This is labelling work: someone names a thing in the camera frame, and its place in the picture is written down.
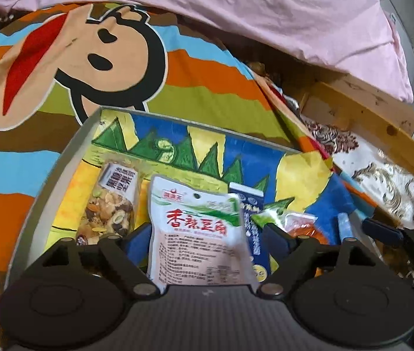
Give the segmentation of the orange snack packet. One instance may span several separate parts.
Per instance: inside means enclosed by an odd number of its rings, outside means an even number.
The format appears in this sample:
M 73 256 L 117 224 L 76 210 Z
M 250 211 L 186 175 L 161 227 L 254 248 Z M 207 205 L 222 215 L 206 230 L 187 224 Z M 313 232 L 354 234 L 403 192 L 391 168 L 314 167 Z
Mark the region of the orange snack packet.
M 285 215 L 284 231 L 293 237 L 309 236 L 327 245 L 328 240 L 315 225 L 316 220 L 313 215 L 289 212 Z

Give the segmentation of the white nut mix snack packet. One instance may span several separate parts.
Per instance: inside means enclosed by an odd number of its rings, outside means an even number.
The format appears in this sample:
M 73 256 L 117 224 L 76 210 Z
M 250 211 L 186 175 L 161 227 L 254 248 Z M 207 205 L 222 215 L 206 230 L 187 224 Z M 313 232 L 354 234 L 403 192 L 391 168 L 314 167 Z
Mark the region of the white nut mix snack packet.
M 141 175 L 129 162 L 104 163 L 85 204 L 76 233 L 76 244 L 89 246 L 102 238 L 124 238 L 135 227 Z

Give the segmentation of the blue white milk carton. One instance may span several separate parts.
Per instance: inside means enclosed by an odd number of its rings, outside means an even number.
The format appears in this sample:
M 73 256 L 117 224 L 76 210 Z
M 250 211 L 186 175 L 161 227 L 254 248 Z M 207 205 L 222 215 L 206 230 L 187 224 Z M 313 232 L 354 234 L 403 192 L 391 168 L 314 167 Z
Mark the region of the blue white milk carton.
M 240 200 L 253 270 L 258 282 L 264 282 L 271 273 L 269 252 L 263 241 L 261 227 L 252 219 L 253 214 L 263 210 L 264 192 L 233 181 L 228 185 L 228 192 L 236 194 Z

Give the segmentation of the white tofu snack packet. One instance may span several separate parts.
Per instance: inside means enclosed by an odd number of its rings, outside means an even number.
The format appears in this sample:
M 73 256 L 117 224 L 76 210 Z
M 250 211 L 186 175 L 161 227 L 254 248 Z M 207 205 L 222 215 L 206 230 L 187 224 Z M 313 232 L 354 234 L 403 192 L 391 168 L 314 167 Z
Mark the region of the white tofu snack packet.
M 236 194 L 201 191 L 156 174 L 147 202 L 147 272 L 161 292 L 170 285 L 258 288 Z

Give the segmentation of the floral white mattress cover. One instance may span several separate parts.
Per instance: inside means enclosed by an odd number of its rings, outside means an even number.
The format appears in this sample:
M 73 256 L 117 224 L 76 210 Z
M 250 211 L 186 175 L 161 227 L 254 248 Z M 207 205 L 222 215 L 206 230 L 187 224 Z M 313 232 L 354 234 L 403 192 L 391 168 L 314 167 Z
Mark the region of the floral white mattress cover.
M 352 181 L 402 224 L 414 226 L 414 176 L 411 173 L 353 132 L 307 117 L 304 122 L 343 171 L 346 180 Z

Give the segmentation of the grey tray with cartoon print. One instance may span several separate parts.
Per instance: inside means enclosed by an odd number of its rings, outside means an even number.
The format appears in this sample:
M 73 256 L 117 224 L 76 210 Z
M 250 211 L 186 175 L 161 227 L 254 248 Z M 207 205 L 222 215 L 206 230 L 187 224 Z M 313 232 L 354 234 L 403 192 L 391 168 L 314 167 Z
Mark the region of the grey tray with cartoon print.
M 258 189 L 266 206 L 315 214 L 332 244 L 340 241 L 339 213 L 358 219 L 349 189 L 318 151 L 168 116 L 99 109 L 48 171 L 20 231 L 7 283 L 54 242 L 75 236 L 101 166 L 112 157 L 134 162 L 143 183 L 161 174 L 209 192 L 228 192 L 231 183 Z

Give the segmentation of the colourful monkey cartoon blanket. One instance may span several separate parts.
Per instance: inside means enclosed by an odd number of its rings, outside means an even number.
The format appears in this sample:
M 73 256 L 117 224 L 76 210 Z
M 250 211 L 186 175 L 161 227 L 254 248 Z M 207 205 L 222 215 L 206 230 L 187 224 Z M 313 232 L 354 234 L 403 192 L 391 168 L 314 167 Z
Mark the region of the colourful monkey cartoon blanket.
M 27 14 L 0 31 L 0 272 L 48 171 L 99 109 L 226 129 L 327 161 L 273 87 L 175 14 L 100 3 Z

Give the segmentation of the pink bed sheet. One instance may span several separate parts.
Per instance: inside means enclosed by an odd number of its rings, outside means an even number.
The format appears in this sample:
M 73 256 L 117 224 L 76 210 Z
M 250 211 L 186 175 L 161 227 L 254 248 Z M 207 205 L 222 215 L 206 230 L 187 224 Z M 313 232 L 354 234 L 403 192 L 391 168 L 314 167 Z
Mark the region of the pink bed sheet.
M 0 11 L 103 1 L 178 13 L 413 100 L 400 37 L 380 0 L 0 0 Z

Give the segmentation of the wooden bed frame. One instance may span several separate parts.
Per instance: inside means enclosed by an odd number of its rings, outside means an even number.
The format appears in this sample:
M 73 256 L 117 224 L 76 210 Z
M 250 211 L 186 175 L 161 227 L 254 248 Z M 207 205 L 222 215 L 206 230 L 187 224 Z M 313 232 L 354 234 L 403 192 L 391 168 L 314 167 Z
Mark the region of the wooden bed frame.
M 307 83 L 302 113 L 321 124 L 352 131 L 414 175 L 414 109 L 350 75 Z

